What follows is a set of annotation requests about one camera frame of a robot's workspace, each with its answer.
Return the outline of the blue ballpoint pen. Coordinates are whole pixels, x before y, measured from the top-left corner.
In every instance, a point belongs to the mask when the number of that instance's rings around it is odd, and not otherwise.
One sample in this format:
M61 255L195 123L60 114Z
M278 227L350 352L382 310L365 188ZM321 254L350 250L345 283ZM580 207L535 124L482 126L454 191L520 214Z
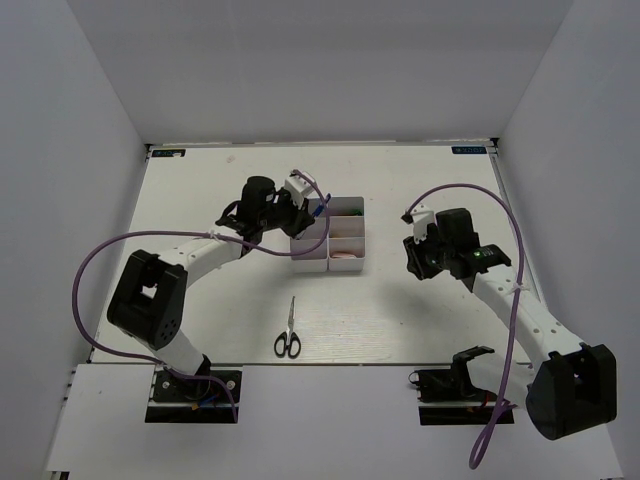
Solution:
M318 218L320 216L323 215L323 213L326 210L326 207L328 206L329 202L331 201L331 194L328 193L323 200L321 200L318 205L314 208L313 212L311 213L313 218Z

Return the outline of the black-handled scissors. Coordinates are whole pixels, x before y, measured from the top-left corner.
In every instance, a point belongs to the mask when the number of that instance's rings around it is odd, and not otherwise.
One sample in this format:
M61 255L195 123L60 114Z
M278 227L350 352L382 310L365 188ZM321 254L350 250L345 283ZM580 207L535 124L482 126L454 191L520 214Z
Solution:
M277 358L296 359L301 352L301 340L295 332L295 299L290 302L287 325L274 341L273 349Z

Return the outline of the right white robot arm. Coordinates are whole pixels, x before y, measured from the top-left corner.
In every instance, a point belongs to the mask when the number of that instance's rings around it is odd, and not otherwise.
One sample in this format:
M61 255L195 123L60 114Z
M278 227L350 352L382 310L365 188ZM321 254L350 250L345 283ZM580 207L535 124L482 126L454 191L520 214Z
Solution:
M494 348L475 346L454 354L449 370L429 376L428 403L476 400L481 392L502 392L528 413L535 428L556 440L606 424L617 416L617 364L603 344L590 346L572 333L529 291L517 283L509 257L496 245L482 245L470 212L456 208L435 213L418 205L402 217L412 227L403 241L407 269L420 280L449 273L503 322L528 365L510 368Z

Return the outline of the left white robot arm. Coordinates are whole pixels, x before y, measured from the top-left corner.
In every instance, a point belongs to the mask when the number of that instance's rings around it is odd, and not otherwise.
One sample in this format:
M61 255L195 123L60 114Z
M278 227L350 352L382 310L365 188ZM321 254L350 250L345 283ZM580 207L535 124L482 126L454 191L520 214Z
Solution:
M290 238L315 222L309 196L315 180L294 170L277 188L273 180L251 176L204 235L161 253L137 250L121 274L107 309L107 320L144 345L153 362L177 376L177 387L199 399L211 387L210 360L193 346L181 323L187 289L195 282L258 250L265 233L280 230Z

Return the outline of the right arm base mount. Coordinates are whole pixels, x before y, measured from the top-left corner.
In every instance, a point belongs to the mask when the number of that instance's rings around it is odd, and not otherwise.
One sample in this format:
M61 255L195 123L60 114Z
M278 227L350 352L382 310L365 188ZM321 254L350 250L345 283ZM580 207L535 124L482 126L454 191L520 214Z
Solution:
M480 360L496 360L489 374L496 374L496 385L481 388L472 380L471 367ZM497 405L498 387L504 361L495 350L475 346L453 355L445 367L420 367L407 377L417 393L419 424L422 427L486 426Z

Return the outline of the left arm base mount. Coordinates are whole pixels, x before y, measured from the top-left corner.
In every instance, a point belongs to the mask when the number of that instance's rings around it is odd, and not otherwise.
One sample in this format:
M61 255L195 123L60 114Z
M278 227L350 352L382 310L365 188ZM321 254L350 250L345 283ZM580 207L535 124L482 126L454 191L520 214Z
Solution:
M213 381L187 381L158 369L151 382L147 424L235 424L224 388Z

